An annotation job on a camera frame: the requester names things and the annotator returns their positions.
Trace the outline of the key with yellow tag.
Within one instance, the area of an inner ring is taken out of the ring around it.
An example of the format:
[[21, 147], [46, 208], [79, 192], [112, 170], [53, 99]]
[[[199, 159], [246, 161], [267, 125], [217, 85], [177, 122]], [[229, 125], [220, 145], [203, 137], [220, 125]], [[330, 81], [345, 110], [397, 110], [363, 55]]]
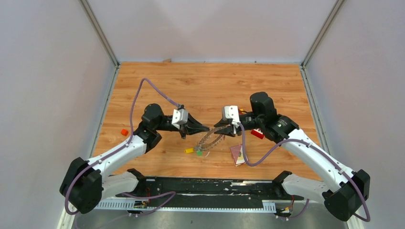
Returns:
[[194, 152], [195, 152], [195, 149], [194, 149], [194, 148], [187, 148], [187, 149], [184, 150], [184, 152], [185, 152], [186, 154], [191, 154], [191, 153], [194, 153]]

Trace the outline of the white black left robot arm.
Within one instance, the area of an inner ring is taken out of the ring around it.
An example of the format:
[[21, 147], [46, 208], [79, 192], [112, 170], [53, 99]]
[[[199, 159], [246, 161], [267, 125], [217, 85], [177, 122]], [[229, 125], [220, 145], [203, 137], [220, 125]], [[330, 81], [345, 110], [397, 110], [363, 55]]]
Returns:
[[158, 104], [149, 104], [144, 109], [137, 129], [129, 137], [98, 156], [74, 159], [60, 186], [64, 196], [64, 207], [72, 215], [69, 205], [76, 211], [86, 214], [93, 210], [101, 200], [121, 194], [131, 193], [141, 197], [146, 192], [142, 175], [130, 169], [120, 175], [113, 172], [128, 161], [142, 156], [152, 150], [162, 139], [160, 131], [179, 132], [181, 138], [201, 132], [208, 132], [209, 127], [198, 122], [183, 105], [174, 109], [172, 115], [165, 115]]

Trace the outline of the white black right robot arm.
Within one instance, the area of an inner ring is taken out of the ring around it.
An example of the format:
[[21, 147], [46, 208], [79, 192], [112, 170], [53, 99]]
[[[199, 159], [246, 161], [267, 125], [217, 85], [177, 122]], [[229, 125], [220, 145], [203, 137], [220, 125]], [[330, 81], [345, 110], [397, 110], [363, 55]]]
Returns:
[[297, 195], [306, 200], [322, 203], [329, 213], [341, 221], [358, 216], [363, 208], [362, 221], [371, 220], [366, 200], [370, 192], [370, 175], [344, 165], [319, 147], [292, 119], [277, 112], [273, 99], [265, 92], [249, 98], [250, 112], [242, 112], [236, 105], [225, 106], [222, 118], [215, 124], [218, 133], [245, 138], [246, 131], [260, 130], [264, 138], [293, 153], [309, 166], [320, 179], [299, 177], [290, 171], [280, 173], [273, 185], [278, 199]]

